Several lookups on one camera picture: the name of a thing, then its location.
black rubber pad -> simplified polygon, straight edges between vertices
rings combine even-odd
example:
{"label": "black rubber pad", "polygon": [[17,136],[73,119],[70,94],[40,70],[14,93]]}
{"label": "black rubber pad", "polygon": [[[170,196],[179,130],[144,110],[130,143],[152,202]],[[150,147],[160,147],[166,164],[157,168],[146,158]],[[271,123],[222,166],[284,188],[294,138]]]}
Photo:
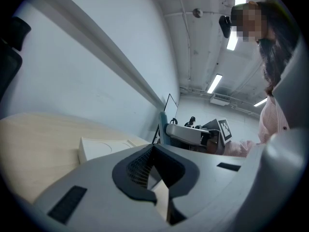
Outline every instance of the black rubber pad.
{"label": "black rubber pad", "polygon": [[87,189],[83,187],[72,187],[48,213],[48,216],[65,224],[82,200],[86,191]]}
{"label": "black rubber pad", "polygon": [[228,163],[223,163],[223,162],[219,163],[217,167],[229,169],[229,170],[236,171],[236,172],[240,169],[240,166],[238,165],[233,165],[233,164],[228,164]]}

person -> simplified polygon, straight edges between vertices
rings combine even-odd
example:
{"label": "person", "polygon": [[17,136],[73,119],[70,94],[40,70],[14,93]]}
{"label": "person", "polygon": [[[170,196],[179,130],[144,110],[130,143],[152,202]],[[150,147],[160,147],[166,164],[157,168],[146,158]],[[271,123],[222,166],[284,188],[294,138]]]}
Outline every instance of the person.
{"label": "person", "polygon": [[[231,20],[238,36],[242,36],[244,41],[258,44],[263,60],[263,76],[268,82],[265,89],[267,102],[260,115],[258,137],[260,144],[264,144],[273,134],[289,129],[272,91],[293,55],[299,30],[274,0],[250,1],[233,6]],[[255,145],[253,141],[230,141],[225,145],[223,155],[246,157]],[[208,144],[208,153],[215,153],[215,145],[211,142]]]}
{"label": "person", "polygon": [[191,117],[190,118],[190,121],[189,122],[187,122],[187,123],[185,123],[185,125],[184,126],[186,126],[186,127],[193,127],[193,124],[195,123],[195,117]]}

concrete ceiling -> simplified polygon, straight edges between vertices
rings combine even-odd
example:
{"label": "concrete ceiling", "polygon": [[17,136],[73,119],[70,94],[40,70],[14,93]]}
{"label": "concrete ceiling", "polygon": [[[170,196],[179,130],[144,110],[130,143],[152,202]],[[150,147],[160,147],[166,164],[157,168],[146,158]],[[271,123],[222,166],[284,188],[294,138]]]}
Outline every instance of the concrete ceiling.
{"label": "concrete ceiling", "polygon": [[259,114],[263,107],[255,108],[252,104],[266,97],[266,82],[257,44],[239,39],[234,51],[227,50],[228,39],[223,37],[218,23],[221,15],[230,15],[234,0],[183,0],[186,12],[195,8],[207,12],[202,18],[186,13],[190,51],[180,0],[158,2],[174,45],[181,90],[190,94],[205,92],[218,73],[223,78],[215,92],[231,96],[242,109]]}

wall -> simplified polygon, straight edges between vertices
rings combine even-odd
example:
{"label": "wall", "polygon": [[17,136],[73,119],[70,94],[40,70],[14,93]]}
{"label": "wall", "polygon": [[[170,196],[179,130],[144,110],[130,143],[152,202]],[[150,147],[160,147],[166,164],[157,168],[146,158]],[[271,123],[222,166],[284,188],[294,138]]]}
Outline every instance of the wall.
{"label": "wall", "polygon": [[[113,40],[126,50],[127,57],[162,102],[167,100],[169,93],[179,100],[174,56],[164,19],[155,2],[129,0],[124,3],[122,6],[135,11],[135,23],[131,21],[132,26],[128,28],[126,17],[120,16],[119,20],[123,20],[120,23],[103,11],[103,7],[108,7],[116,14],[118,0],[101,1],[105,4],[98,5],[94,14],[100,14],[102,21],[109,21],[109,27],[102,25],[102,29],[119,36],[118,40],[115,37]],[[146,9],[136,11],[136,7]],[[144,13],[153,16],[152,26],[143,23]],[[15,15],[29,23],[32,30],[19,53],[23,58],[22,67],[1,101],[0,118],[21,112],[59,113],[84,117],[144,139],[150,138],[149,131],[156,129],[154,121],[158,110],[155,106],[30,2],[24,2]],[[158,82],[160,75],[170,82]]]}
{"label": "wall", "polygon": [[181,95],[176,119],[180,125],[184,125],[191,116],[196,118],[195,125],[204,125],[215,118],[226,117],[231,128],[233,141],[252,140],[256,143],[260,142],[257,136],[258,119],[226,106],[211,104],[209,100],[203,98]]}

light wood tabletop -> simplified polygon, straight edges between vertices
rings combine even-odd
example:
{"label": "light wood tabletop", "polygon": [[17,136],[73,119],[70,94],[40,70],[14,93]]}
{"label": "light wood tabletop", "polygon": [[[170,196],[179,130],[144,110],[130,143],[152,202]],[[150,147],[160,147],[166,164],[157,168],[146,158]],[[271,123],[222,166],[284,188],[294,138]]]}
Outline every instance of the light wood tabletop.
{"label": "light wood tabletop", "polygon": [[86,119],[22,113],[0,120],[0,166],[11,190],[30,203],[79,165],[80,138],[149,142]]}

